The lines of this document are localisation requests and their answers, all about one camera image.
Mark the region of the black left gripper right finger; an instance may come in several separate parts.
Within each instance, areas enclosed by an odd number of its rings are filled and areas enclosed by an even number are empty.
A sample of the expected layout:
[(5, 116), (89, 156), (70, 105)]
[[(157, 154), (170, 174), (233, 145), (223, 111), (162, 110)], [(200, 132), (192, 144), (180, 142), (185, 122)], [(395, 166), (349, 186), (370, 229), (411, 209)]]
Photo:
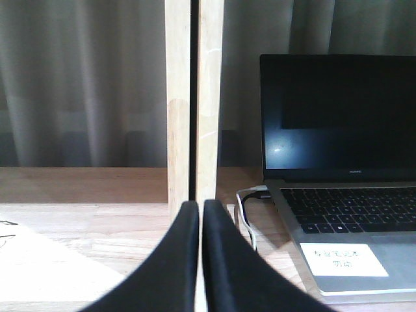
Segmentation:
[(204, 203), (202, 261), (209, 311), (330, 311), (268, 265), (218, 200)]

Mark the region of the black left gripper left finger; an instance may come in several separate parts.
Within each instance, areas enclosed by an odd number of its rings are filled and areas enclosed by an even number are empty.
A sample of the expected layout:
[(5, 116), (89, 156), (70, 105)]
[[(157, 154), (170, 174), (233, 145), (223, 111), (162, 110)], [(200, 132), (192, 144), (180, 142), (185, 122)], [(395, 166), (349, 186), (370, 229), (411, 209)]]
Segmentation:
[(193, 311), (199, 246), (199, 211), (182, 203), (150, 256), (121, 284), (83, 311)]

